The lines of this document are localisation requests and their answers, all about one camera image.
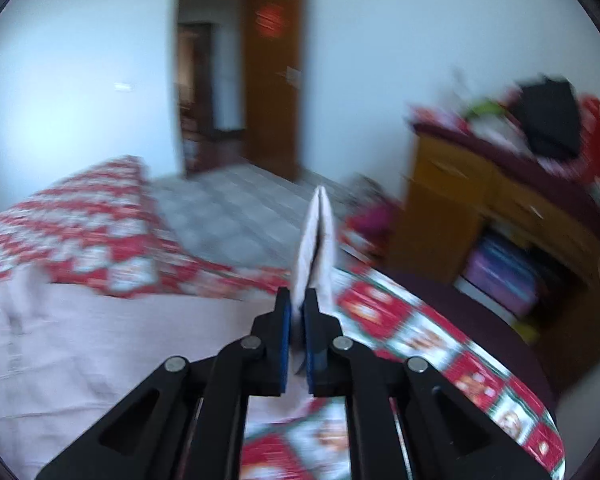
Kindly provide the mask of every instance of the open door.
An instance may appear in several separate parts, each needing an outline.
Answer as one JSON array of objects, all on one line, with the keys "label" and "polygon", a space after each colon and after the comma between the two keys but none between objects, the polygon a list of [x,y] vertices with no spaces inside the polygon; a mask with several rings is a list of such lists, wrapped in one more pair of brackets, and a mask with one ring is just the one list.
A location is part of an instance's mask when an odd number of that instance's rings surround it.
[{"label": "open door", "polygon": [[304,0],[246,0],[244,154],[287,180],[298,177]]},{"label": "open door", "polygon": [[211,23],[178,26],[178,100],[186,176],[213,166]]}]

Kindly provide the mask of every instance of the tiled floor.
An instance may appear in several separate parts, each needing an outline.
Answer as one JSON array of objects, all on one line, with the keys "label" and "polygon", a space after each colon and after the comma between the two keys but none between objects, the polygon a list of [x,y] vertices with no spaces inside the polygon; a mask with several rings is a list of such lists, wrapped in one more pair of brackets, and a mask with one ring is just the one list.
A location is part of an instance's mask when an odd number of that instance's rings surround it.
[{"label": "tiled floor", "polygon": [[337,185],[314,174],[294,184],[251,164],[189,180],[161,179],[153,190],[159,212],[190,254],[238,266],[289,267],[317,184],[327,188],[336,218],[344,218],[348,208]]}]

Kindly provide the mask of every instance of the pink item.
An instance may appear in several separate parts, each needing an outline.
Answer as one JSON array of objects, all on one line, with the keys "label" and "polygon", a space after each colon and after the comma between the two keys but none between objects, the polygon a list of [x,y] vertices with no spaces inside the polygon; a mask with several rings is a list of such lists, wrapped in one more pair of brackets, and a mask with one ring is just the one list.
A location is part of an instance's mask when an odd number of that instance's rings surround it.
[{"label": "pink item", "polygon": [[374,238],[391,229],[398,206],[388,200],[381,200],[355,215],[347,224],[363,237]]},{"label": "pink item", "polygon": [[526,316],[538,301],[535,272],[497,238],[482,240],[462,276],[517,317]]}]

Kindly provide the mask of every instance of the white cloth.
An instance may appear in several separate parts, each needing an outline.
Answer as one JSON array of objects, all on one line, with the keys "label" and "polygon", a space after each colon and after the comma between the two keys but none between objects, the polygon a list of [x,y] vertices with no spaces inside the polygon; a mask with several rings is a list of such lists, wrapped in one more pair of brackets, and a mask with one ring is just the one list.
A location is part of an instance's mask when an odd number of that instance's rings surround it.
[{"label": "white cloth", "polygon": [[298,251],[291,269],[291,345],[290,365],[299,372],[304,364],[302,302],[307,288],[315,288],[318,305],[324,312],[333,306],[331,272],[336,258],[333,211],[324,186],[315,189],[302,222]]}]

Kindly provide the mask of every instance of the blue gripper pad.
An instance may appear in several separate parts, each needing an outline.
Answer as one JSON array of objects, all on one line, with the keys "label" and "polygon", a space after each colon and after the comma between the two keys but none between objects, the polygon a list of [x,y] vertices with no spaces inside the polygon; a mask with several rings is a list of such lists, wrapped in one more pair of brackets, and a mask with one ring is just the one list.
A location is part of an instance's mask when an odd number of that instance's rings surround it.
[{"label": "blue gripper pad", "polygon": [[327,367],[327,341],[320,323],[318,297],[314,288],[308,288],[304,294],[302,305],[302,323],[304,325],[304,342],[306,345],[306,380],[309,393],[314,393],[314,373]]},{"label": "blue gripper pad", "polygon": [[274,307],[268,333],[270,335],[269,348],[272,355],[279,356],[279,361],[272,363],[280,372],[280,393],[286,391],[286,377],[289,368],[289,338],[291,332],[291,294],[286,287],[280,287],[276,294]]}]

